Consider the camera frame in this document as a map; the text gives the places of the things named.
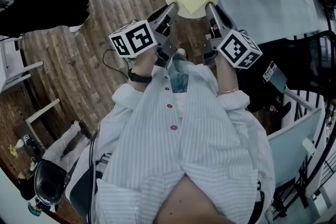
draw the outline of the jeans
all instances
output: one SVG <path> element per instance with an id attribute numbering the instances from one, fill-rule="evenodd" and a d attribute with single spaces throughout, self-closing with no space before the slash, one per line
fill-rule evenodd
<path id="1" fill-rule="evenodd" d="M 173 64 L 168 70 L 171 79 L 173 93 L 187 92 L 189 69 L 188 66 L 194 66 L 183 55 L 176 54 L 173 56 Z"/>

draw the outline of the black wristband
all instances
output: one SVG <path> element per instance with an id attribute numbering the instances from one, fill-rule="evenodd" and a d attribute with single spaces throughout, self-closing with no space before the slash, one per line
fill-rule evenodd
<path id="1" fill-rule="evenodd" d="M 131 81 L 134 82 L 140 82 L 140 83 L 146 83 L 149 84 L 152 82 L 152 77 L 142 77 L 135 73 L 132 73 L 132 69 L 128 70 L 128 77 Z"/>

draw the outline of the chair backrest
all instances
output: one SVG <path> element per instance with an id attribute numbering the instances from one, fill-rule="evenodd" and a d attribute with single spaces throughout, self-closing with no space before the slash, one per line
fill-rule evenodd
<path id="1" fill-rule="evenodd" d="M 37 197 L 46 205 L 56 205 L 65 189 L 67 172 L 56 164 L 42 160 L 35 172 L 34 188 Z"/>
<path id="2" fill-rule="evenodd" d="M 268 136 L 274 162 L 276 187 L 296 177 L 307 156 L 302 142 L 305 138 L 310 141 L 314 139 L 322 113 L 321 109 L 312 107 L 288 89 L 285 90 L 285 94 L 295 99 L 309 112 L 299 120 Z"/>

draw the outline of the white wall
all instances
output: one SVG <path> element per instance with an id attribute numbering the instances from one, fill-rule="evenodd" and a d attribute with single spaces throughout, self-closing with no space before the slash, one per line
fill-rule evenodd
<path id="1" fill-rule="evenodd" d="M 19 190 L 0 169 L 0 217 L 6 224 L 57 224 L 45 213 L 33 216 Z"/>

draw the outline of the bracelet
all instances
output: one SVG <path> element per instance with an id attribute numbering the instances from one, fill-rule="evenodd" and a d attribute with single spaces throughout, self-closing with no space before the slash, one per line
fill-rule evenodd
<path id="1" fill-rule="evenodd" d="M 221 93 L 231 93 L 231 92 L 234 92 L 238 89 L 239 89 L 239 86 L 237 88 L 233 89 L 233 90 L 230 90 L 230 91 L 226 91 L 226 92 L 219 91 L 219 92 L 221 92 Z"/>

